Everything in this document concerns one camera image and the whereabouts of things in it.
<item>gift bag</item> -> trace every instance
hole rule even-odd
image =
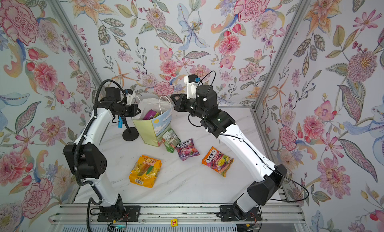
[[[171,104],[166,96],[161,96],[160,99],[143,99],[139,103],[138,108],[141,110],[141,113],[132,117],[132,121],[144,143],[156,147],[161,145],[162,136],[170,128],[173,107],[174,105]],[[161,114],[153,119],[142,120],[150,110],[155,110]]]

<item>floral wallpaper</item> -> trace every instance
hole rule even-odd
[[[89,73],[46,0],[0,0],[0,231],[46,231],[77,185],[63,155],[89,118]]]
[[[313,0],[257,108],[312,232],[384,231],[382,1]]]
[[[220,105],[255,101],[299,3],[60,1],[102,79],[145,98],[184,93],[184,76],[215,70]]]

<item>barcode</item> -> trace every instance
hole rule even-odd
[[[140,180],[140,179],[135,179],[135,182],[138,183],[138,184],[143,184],[143,181]]]

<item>black mounting plate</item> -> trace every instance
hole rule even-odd
[[[137,222],[140,216],[141,206],[124,206],[128,212],[128,220],[124,218],[122,222]],[[97,218],[98,222],[112,222],[113,220],[118,219],[114,215],[108,215],[107,213],[99,214]]]
[[[219,216],[221,217],[221,221],[255,221],[255,218],[251,215],[253,213],[256,216],[256,221],[262,221],[262,217],[260,215],[259,207],[252,208],[246,215],[245,219],[239,220],[235,214],[233,213],[233,206],[220,206]]]

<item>yellow candy package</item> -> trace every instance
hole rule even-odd
[[[225,173],[231,167],[232,162],[233,158],[226,156],[215,149],[215,147],[212,147],[201,163],[225,177]]]
[[[144,187],[152,188],[161,168],[161,160],[141,156],[133,167],[129,181]]]

